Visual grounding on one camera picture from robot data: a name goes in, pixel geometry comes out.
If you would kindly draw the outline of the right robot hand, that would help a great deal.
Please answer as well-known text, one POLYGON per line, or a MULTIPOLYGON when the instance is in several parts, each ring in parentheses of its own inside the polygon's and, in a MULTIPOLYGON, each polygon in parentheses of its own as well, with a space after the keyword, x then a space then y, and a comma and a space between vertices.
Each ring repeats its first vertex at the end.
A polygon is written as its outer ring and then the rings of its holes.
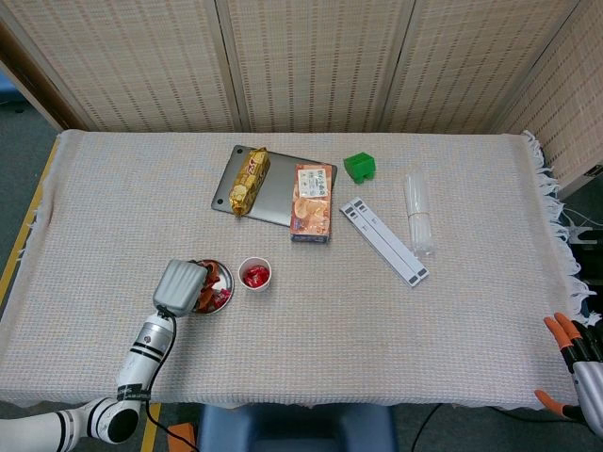
POLYGON ((544 323, 562 354, 578 405, 558 402, 540 389, 534 391, 536 398, 546 409, 587 426, 603 440, 603 319, 585 326, 555 313, 544 323))

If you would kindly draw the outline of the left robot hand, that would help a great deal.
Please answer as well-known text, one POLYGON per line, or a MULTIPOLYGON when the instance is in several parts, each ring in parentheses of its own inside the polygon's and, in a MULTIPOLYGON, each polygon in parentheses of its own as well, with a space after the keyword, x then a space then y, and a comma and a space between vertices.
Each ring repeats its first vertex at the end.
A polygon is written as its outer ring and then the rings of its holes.
POLYGON ((202 290, 217 278, 216 261, 169 261, 153 294, 158 311, 175 317, 189 315, 196 310, 202 290))

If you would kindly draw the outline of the white paper cup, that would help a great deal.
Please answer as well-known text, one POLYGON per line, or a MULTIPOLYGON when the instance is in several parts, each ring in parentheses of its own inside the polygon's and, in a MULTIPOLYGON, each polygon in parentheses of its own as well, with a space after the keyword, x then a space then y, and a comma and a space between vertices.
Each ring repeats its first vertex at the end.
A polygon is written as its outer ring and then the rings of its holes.
POLYGON ((269 262, 266 259, 259 258, 259 257, 249 257, 249 258, 245 259, 238 268, 238 278, 239 278, 241 284, 246 289, 249 289, 254 292, 261 292, 263 290, 266 290, 269 287, 271 276, 272 276, 272 270, 271 270, 269 262), (259 287, 255 287, 255 288, 249 287, 246 283, 244 283, 244 278, 246 277, 246 273, 247 273, 248 269, 252 266, 265 266, 269 270, 268 279, 266 281, 264 281, 263 285, 261 285, 259 287))

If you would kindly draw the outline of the round metal plate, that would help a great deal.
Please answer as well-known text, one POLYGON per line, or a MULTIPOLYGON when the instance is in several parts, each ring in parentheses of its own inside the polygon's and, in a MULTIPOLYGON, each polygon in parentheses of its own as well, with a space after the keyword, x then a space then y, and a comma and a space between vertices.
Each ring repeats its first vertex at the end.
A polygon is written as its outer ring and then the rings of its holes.
POLYGON ((215 314, 219 310, 214 311, 212 308, 211 299, 213 292, 220 291, 221 289, 228 289, 232 293, 231 299, 235 292, 235 281, 232 273, 224 264, 216 260, 189 260, 189 262, 206 269, 204 285, 193 305, 192 313, 200 315, 215 314))

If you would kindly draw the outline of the golden snack pack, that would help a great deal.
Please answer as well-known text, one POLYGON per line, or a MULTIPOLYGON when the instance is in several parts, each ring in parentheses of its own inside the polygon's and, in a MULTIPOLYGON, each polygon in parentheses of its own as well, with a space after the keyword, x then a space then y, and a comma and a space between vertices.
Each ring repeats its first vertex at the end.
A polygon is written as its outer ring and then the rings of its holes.
POLYGON ((269 152, 253 149, 245 157, 229 193, 229 203, 237 217, 247 215, 269 171, 269 152))

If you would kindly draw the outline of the grey laptop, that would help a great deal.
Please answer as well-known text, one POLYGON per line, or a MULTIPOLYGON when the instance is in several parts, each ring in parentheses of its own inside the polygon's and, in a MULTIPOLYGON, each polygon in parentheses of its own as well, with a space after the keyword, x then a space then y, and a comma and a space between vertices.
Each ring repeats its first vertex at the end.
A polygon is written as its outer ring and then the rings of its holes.
MULTIPOLYGON (((235 177, 251 147, 236 145, 230 155, 211 208, 232 214, 228 196, 235 177)), ((247 218, 289 227, 295 168, 298 164, 317 165, 318 161, 269 152, 270 167, 247 218)))

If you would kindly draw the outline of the orange wedge block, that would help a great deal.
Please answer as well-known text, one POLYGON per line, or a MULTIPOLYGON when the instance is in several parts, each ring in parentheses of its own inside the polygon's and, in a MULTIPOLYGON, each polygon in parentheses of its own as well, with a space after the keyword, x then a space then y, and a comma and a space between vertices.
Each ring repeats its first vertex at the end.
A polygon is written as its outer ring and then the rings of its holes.
MULTIPOLYGON (((196 444, 195 429, 191 423, 169 426, 169 431, 171 434, 182 437, 191 444, 196 444)), ((167 439, 169 452, 195 452, 193 447, 180 439, 174 438, 172 435, 168 435, 167 439)))

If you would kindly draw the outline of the white plastic clamp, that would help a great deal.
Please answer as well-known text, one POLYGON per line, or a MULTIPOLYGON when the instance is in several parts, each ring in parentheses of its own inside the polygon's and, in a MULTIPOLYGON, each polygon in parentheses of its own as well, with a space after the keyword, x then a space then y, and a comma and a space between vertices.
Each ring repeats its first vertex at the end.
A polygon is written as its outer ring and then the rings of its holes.
POLYGON ((583 234, 592 233, 594 229, 588 226, 569 226, 568 227, 568 239, 567 242, 570 245, 596 245, 597 240, 594 238, 582 238, 583 234))

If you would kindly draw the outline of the orange biscuit box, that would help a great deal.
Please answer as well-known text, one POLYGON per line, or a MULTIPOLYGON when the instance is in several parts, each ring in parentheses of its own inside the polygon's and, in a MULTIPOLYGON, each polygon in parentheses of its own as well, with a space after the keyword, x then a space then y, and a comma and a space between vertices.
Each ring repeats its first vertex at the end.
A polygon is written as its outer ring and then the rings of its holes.
POLYGON ((334 167, 298 164, 295 168, 289 232, 294 242, 326 244, 332 231, 334 167))

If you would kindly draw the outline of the beige waffle tablecloth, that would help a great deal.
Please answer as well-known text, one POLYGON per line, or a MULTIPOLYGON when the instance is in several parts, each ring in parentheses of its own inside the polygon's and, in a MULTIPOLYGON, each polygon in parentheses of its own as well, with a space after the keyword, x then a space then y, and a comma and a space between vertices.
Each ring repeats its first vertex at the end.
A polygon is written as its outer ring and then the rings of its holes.
POLYGON ((543 389, 575 403, 544 324, 584 295, 552 185, 527 135, 64 132, 0 321, 0 400, 113 396, 171 259, 237 270, 258 256, 269 288, 238 286, 221 311, 181 319, 155 400, 534 408, 543 389), (338 211, 326 244, 214 211, 237 145, 333 164, 372 154, 375 178, 339 174, 333 205, 363 199, 403 241, 405 175, 421 169, 428 277, 408 286, 338 211))

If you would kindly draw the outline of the blue padded seat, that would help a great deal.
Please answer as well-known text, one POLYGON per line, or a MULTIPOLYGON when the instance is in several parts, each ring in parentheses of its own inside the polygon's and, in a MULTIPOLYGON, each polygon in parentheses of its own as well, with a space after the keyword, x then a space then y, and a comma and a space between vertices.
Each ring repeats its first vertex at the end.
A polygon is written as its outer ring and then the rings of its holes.
POLYGON ((374 404, 207 405, 197 446, 201 452, 399 451, 392 410, 374 404))

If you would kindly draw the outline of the white folding laptop stand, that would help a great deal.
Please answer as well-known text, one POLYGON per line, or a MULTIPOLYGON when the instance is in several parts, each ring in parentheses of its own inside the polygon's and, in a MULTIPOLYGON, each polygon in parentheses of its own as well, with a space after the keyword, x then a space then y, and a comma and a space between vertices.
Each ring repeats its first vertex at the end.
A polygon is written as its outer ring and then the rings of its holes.
POLYGON ((408 286, 416 287, 430 275, 429 270, 361 198, 346 202, 340 207, 340 212, 408 286))

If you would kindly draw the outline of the green plastic block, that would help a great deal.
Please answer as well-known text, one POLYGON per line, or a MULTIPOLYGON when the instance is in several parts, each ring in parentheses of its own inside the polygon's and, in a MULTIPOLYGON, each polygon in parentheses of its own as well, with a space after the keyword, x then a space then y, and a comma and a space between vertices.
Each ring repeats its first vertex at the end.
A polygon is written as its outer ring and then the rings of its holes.
POLYGON ((357 153, 343 160, 346 173, 356 184, 372 180, 376 172, 374 158, 368 153, 357 153))

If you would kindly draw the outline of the woven folding screen panel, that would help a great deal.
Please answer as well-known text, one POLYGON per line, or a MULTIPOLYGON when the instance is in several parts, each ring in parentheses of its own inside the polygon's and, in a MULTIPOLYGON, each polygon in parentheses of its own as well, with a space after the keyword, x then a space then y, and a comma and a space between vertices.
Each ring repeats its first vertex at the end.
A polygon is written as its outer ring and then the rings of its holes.
POLYGON ((579 0, 411 0, 380 128, 484 132, 579 0))
POLYGON ((249 127, 227 0, 0 0, 0 69, 57 130, 249 127))
POLYGON ((245 132, 376 132, 416 0, 213 0, 245 132))
POLYGON ((492 130, 532 132, 564 196, 603 175, 603 0, 579 0, 492 130))

